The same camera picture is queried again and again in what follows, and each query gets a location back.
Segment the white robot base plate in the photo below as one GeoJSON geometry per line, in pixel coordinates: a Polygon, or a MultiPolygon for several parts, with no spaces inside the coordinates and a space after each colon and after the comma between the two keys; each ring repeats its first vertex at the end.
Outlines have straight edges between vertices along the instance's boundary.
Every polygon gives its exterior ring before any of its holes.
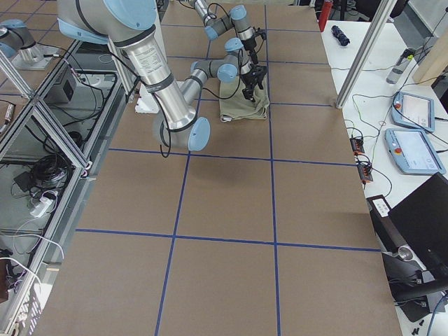
{"type": "Polygon", "coordinates": [[[12,59],[12,64],[19,70],[43,71],[59,53],[58,47],[35,44],[30,48],[20,49],[12,59]]]}

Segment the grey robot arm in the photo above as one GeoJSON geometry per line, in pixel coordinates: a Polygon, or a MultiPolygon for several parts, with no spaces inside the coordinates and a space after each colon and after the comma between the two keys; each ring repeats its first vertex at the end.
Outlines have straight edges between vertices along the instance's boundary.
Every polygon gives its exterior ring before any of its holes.
{"type": "Polygon", "coordinates": [[[208,4],[207,1],[192,0],[187,1],[192,9],[194,9],[200,16],[204,25],[205,33],[210,41],[216,40],[225,32],[234,30],[236,37],[239,38],[243,44],[245,51],[251,58],[252,63],[258,64],[258,51],[256,38],[261,37],[263,41],[266,40],[266,32],[264,29],[255,28],[249,20],[246,8],[244,5],[238,5],[227,12],[220,4],[224,11],[224,16],[218,17],[217,14],[211,11],[211,7],[215,3],[208,4]]]}
{"type": "Polygon", "coordinates": [[[236,36],[225,43],[226,56],[196,62],[190,76],[178,84],[155,38],[158,10],[155,1],[58,1],[59,30],[71,39],[106,45],[125,52],[141,85],[156,103],[153,133],[161,146],[200,151],[207,146],[211,126],[191,106],[210,78],[222,83],[238,80],[245,99],[263,86],[267,73],[258,62],[256,38],[266,37],[238,5],[216,17],[206,1],[190,1],[209,40],[230,30],[236,36]]]}

